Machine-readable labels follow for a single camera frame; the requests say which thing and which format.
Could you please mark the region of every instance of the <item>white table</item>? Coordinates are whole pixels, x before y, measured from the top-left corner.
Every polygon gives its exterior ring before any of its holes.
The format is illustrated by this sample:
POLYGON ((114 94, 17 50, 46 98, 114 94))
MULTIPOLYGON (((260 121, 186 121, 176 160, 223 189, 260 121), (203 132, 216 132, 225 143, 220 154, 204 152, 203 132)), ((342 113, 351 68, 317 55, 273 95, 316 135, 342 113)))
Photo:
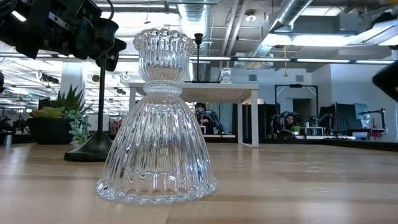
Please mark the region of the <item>white table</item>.
MULTIPOLYGON (((145 83, 130 83, 130 110, 136 104, 136 92, 145 95, 145 83)), ((186 102, 237 103, 238 104, 238 143, 259 147, 258 89, 255 84, 183 83, 180 97, 186 102), (251 98, 251 137, 252 144, 243 143, 242 102, 251 98)))

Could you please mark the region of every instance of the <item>wooden table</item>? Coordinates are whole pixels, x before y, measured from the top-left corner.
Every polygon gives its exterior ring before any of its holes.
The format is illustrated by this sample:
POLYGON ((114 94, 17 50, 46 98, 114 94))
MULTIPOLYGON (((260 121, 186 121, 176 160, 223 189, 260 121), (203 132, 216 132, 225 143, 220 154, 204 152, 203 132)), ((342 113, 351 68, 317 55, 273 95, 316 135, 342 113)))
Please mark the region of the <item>wooden table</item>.
POLYGON ((73 146, 0 146, 1 224, 397 224, 398 153, 208 144, 219 185, 201 200, 128 205, 97 196, 103 162, 73 146))
MULTIPOLYGON (((136 93, 145 95, 145 83, 130 83, 130 110, 136 104, 136 93)), ((238 143, 250 147, 259 146, 259 115, 257 84, 217 84, 217 83, 183 83, 180 97, 185 102, 237 103, 238 104, 238 143), (251 99, 251 136, 252 144, 243 143, 242 103, 251 99)))

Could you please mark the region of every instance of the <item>scalloped glass rim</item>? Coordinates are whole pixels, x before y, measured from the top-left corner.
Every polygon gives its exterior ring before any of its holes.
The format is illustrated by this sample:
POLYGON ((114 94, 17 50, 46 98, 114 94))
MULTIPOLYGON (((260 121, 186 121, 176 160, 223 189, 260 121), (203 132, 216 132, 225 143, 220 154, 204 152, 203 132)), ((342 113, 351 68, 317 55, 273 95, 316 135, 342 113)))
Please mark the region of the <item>scalloped glass rim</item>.
POLYGON ((137 50, 145 50, 147 43, 145 40, 151 40, 151 39, 171 39, 175 41, 182 41, 183 43, 186 43, 185 45, 185 51, 189 54, 193 52, 195 49, 195 43, 194 41, 189 38, 187 35, 180 33, 177 30, 168 30, 168 29, 146 29, 141 31, 139 34, 136 34, 134 40, 132 43, 134 44, 134 47, 137 50))

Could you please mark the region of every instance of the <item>potted plant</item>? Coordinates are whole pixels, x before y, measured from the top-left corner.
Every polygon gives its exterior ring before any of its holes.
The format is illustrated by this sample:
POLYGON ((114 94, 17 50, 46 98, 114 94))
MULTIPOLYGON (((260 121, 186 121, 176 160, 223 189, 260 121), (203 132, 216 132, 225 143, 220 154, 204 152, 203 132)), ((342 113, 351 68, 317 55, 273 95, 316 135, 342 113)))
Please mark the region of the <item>potted plant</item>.
POLYGON ((27 120, 29 130, 37 144, 69 144, 77 140, 83 144, 88 139, 88 117, 83 109, 82 91, 76 94, 77 87, 65 94, 58 93, 56 101, 47 103, 40 110, 30 113, 27 120))
POLYGON ((292 133, 294 134, 294 135, 299 135, 299 133, 300 133, 300 126, 293 126, 292 127, 292 133))
POLYGON ((15 128, 16 130, 20 130, 21 133, 23 134, 27 127, 27 122, 25 121, 24 118, 21 118, 17 121, 12 122, 12 127, 15 128))

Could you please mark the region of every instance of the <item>glass candle holder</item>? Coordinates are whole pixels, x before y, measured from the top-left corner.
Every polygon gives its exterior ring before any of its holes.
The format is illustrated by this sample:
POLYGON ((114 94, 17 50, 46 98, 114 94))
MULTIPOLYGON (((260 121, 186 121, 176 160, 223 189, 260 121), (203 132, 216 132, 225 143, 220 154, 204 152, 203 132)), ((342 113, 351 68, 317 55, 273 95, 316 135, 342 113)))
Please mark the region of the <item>glass candle holder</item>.
POLYGON ((232 84, 231 82, 231 69, 230 68, 223 68, 221 69, 221 84, 232 84))
POLYGON ((216 189, 217 181, 199 124, 179 97, 195 44, 167 29, 144 30, 133 43, 147 95, 116 135, 96 190, 127 203, 202 198, 216 189))

